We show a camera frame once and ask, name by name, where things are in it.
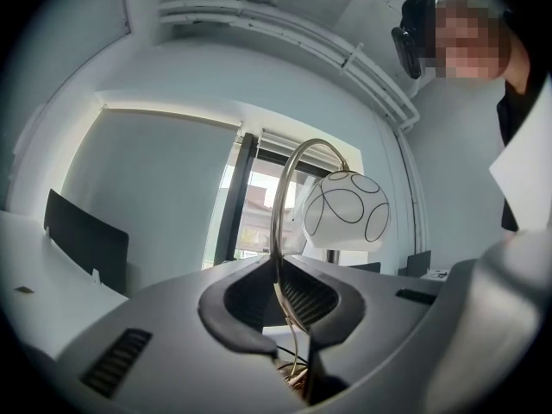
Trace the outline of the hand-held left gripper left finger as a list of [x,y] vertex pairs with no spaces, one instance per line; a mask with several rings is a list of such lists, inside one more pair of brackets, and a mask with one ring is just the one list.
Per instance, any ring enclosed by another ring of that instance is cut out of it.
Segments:
[[274,294],[273,263],[268,257],[245,259],[246,265],[211,284],[198,303],[206,330],[225,348],[241,354],[276,356],[275,341],[264,336],[264,316]]

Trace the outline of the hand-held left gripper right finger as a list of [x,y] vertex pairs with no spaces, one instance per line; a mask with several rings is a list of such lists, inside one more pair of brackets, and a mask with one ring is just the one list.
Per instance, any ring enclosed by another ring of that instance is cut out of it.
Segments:
[[285,314],[309,335],[314,348],[343,343],[366,313],[356,288],[304,261],[280,260],[278,287]]

